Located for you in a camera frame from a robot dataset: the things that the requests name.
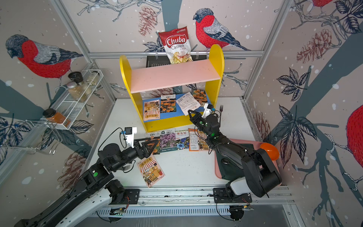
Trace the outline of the white text seed bag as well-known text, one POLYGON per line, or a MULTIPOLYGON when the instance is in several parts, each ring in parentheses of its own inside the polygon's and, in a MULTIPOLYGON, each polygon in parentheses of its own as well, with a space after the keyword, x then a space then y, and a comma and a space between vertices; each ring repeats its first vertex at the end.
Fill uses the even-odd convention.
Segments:
POLYGON ((176 102, 185 116, 188 115, 189 110, 195 111, 200 107, 200 103, 190 92, 178 98, 176 102))

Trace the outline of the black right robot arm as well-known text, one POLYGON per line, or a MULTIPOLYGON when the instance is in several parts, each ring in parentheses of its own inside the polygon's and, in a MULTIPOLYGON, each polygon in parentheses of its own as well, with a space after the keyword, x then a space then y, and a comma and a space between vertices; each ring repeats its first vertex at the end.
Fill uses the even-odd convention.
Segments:
POLYGON ((213 114, 203 117, 193 110, 188 114, 197 129, 207 135, 209 148, 243 171, 243 177, 226 184, 226 193, 230 197, 252 193, 261 198, 282 183, 281 175, 266 150, 250 149, 231 141, 220 132, 220 123, 213 114))

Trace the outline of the pink shop seed bag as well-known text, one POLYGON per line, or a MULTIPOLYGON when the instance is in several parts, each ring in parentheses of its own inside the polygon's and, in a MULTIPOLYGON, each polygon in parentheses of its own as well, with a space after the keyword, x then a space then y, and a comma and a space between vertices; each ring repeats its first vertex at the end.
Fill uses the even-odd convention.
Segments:
POLYGON ((161 180, 165 174, 154 155, 143 158, 137 163, 139 171, 148 188, 152 187, 156 182, 161 180))

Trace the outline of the marigold seed bag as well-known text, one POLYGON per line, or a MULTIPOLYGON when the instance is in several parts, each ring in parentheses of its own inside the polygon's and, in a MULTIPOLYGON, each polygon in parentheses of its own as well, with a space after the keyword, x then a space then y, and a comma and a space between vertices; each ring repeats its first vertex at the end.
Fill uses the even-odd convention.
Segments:
POLYGON ((176 112, 176 95, 162 95, 160 97, 160 113, 176 112))
POLYGON ((157 145, 155 146, 153 150, 154 155, 160 154, 160 132, 149 132, 146 133, 146 140, 145 141, 151 141, 151 140, 158 140, 157 145))
POLYGON ((208 103, 207 94, 205 90, 201 89, 193 90, 191 94, 194 97, 194 99, 198 101, 201 107, 203 107, 206 103, 208 103))

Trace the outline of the orange back-side seed bag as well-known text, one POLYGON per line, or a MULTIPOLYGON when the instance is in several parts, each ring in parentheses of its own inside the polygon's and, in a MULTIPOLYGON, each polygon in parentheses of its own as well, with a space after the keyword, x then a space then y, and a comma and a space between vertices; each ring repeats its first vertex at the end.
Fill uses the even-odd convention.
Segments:
POLYGON ((189 151, 200 151, 199 135, 197 129, 188 129, 189 132, 189 151))

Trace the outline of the blue flower seed bag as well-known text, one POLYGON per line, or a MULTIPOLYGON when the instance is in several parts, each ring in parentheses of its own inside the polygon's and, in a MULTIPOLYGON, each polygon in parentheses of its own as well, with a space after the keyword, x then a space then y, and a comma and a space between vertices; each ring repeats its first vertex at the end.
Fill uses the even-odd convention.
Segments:
POLYGON ((190 136, 188 130, 175 131, 175 139, 178 150, 189 149, 190 136))

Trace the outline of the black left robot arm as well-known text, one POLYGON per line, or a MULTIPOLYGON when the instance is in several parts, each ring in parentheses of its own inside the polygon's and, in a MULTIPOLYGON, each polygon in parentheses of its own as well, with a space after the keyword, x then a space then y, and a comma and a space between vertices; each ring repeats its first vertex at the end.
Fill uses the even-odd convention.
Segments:
POLYGON ((55 227, 84 200, 91 198, 103 188, 109 190, 111 198, 123 194, 123 187, 120 181, 114 180, 113 172, 121 170, 136 158, 150 157, 158 141, 150 140, 140 143, 139 140, 135 140, 135 143, 134 147, 124 150, 115 143, 106 145, 98 152, 97 162, 80 176, 72 189, 37 216, 21 219, 15 226, 55 227))

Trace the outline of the purple flower seed bag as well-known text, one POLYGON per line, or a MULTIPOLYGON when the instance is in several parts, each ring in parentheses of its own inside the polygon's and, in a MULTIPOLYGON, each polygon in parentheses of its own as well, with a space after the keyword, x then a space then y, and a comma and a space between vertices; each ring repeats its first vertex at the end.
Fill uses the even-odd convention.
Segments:
POLYGON ((175 129, 167 129, 160 132, 160 152, 177 150, 175 129))

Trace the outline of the shop picture seed bag top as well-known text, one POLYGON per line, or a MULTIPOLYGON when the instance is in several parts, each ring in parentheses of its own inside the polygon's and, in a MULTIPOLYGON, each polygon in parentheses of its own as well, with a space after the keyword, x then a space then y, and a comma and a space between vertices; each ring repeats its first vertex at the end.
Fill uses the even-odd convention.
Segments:
POLYGON ((207 135, 200 130, 197 130, 196 135, 198 137, 199 151, 209 151, 209 146, 206 143, 207 135))

